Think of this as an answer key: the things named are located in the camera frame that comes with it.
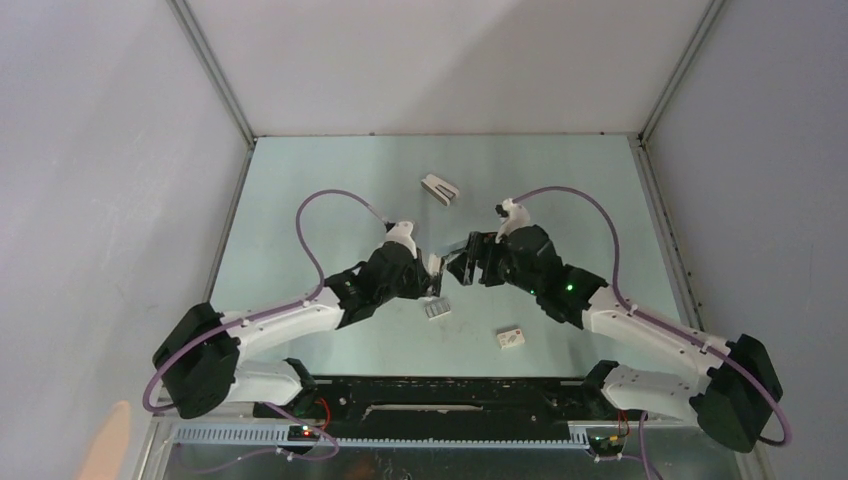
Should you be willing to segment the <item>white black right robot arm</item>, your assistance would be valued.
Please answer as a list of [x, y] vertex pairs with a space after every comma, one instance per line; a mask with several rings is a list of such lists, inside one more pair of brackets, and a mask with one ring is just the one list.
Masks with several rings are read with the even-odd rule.
[[616, 294], [604, 278], [564, 263], [539, 226], [503, 239], [472, 232], [465, 246], [448, 255], [446, 269], [463, 285], [519, 288], [554, 321], [629, 344], [675, 368], [649, 372], [600, 361], [581, 392], [591, 416], [606, 418], [617, 409], [658, 413], [696, 424], [739, 453], [763, 441], [771, 405], [783, 388], [758, 339], [743, 334], [725, 340], [654, 316]]

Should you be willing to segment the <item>white staple box sleeve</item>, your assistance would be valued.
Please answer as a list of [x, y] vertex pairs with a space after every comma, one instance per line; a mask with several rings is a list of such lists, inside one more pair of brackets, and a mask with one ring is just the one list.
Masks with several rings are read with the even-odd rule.
[[496, 333], [496, 339], [501, 349], [514, 348], [526, 343], [521, 328], [501, 329]]

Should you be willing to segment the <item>staple tray with staples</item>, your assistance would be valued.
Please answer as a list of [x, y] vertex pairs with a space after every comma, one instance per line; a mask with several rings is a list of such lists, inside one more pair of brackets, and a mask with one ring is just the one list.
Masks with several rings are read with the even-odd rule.
[[424, 313], [428, 320], [436, 320], [452, 312], [452, 306], [448, 298], [434, 298], [424, 305]]

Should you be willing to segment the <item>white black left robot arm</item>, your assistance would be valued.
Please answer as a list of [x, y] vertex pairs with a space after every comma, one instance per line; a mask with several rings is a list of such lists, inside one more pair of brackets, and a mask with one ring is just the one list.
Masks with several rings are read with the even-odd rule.
[[394, 299], [435, 296], [443, 261], [386, 242], [353, 267], [327, 277], [311, 299], [265, 312], [229, 315], [208, 302], [192, 306], [152, 361], [173, 409], [182, 419], [202, 417], [224, 403], [271, 403], [304, 416], [316, 390], [302, 362], [264, 363], [260, 356], [314, 333], [351, 326]]

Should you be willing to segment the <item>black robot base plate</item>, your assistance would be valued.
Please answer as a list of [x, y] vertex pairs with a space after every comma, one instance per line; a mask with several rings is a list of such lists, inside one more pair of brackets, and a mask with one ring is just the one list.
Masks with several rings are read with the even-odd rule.
[[580, 378], [319, 376], [295, 416], [357, 440], [565, 441], [622, 410]]

